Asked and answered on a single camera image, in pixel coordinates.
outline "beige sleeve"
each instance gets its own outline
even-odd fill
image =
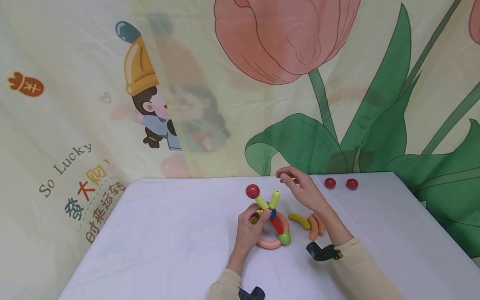
[[[333,265],[355,299],[405,299],[359,239],[353,238],[335,249],[342,252],[343,258]]]
[[[210,286],[205,300],[239,300],[240,276],[230,269],[223,270],[218,280]]]

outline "green stem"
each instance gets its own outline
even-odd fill
[[[322,116],[322,123],[338,144],[335,126],[333,125],[332,116],[330,115],[330,108],[328,107],[325,85],[322,81],[322,77],[320,76],[320,72],[318,72],[318,69],[314,69],[313,71],[308,73],[308,76],[310,77],[313,91],[315,92],[315,96],[317,97],[318,107],[320,108],[320,114]]]
[[[400,94],[403,94],[403,92],[405,92],[406,89],[408,89],[408,87],[410,86],[410,84],[413,82],[413,80],[415,79],[415,77],[417,76],[417,73],[419,72],[423,62],[425,61],[425,59],[427,58],[427,55],[430,53],[430,50],[432,49],[433,45],[435,44],[435,42],[437,41],[438,37],[440,36],[440,34],[442,33],[442,31],[445,29],[448,21],[450,20],[450,18],[452,17],[452,14],[455,12],[456,8],[458,7],[458,5],[460,4],[460,1],[461,0],[455,0],[453,3],[452,3],[452,6],[450,6],[450,9],[447,11],[447,13],[445,14],[444,18],[442,19],[442,21],[440,22],[440,24],[438,24],[437,28],[435,29],[435,31],[433,32],[432,34],[432,37],[430,38],[430,40],[428,41],[427,45],[425,46],[425,49],[423,49],[423,52],[420,54],[420,57],[419,59],[417,60],[417,62],[415,63],[415,66],[413,66],[413,69],[412,71],[410,72],[410,75],[408,75],[408,78],[407,80],[405,81],[405,84],[403,86],[403,89],[402,89],[402,92]]]
[[[467,113],[467,111],[474,106],[480,99],[480,82],[472,89],[465,99],[456,107],[456,109],[448,116],[447,120],[443,123],[437,133],[430,140],[425,147],[422,155],[430,155],[436,149],[438,144],[444,139],[444,137],[452,130],[452,128],[458,123],[458,121]]]

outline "red ball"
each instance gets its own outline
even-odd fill
[[[247,186],[247,189],[245,190],[245,193],[247,193],[247,196],[250,199],[255,199],[260,195],[260,188],[256,184],[251,184]]]
[[[325,184],[324,185],[325,185],[326,188],[332,189],[336,186],[336,181],[335,181],[335,179],[329,177],[329,178],[325,179]]]
[[[356,179],[350,178],[345,184],[349,190],[356,190],[359,187],[359,182]]]

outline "red stick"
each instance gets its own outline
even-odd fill
[[[277,217],[272,220],[273,227],[275,227],[276,232],[280,235],[283,234],[283,227]]]

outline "finger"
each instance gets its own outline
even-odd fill
[[[264,213],[260,216],[260,219],[258,219],[256,226],[260,226],[263,228],[264,225],[268,222],[271,214],[272,211],[270,209],[265,210]]]
[[[275,174],[277,178],[281,178],[282,174],[287,174],[290,178],[296,179],[299,184],[302,184],[302,180],[308,176],[292,166],[280,168]]]
[[[283,167],[283,168],[280,168],[278,169],[275,174],[276,174],[276,177],[277,178],[280,178],[280,175],[283,174],[283,173],[286,173],[288,174],[290,177],[294,177],[291,173],[291,170],[293,169],[294,167],[292,166],[288,166],[288,167]]]
[[[287,174],[283,173],[282,175],[280,175],[280,178],[283,180],[283,183],[288,186],[288,188],[292,191],[292,192],[295,192],[295,191],[298,191],[299,189],[301,189],[300,186],[298,186],[295,181],[290,178],[290,176],[288,176]]]
[[[293,182],[294,182],[295,184],[299,184],[298,179],[296,179],[296,178],[292,178],[292,179],[293,179]]]
[[[252,203],[243,213],[240,214],[239,219],[250,222],[252,215],[259,209],[260,206],[257,203]]]

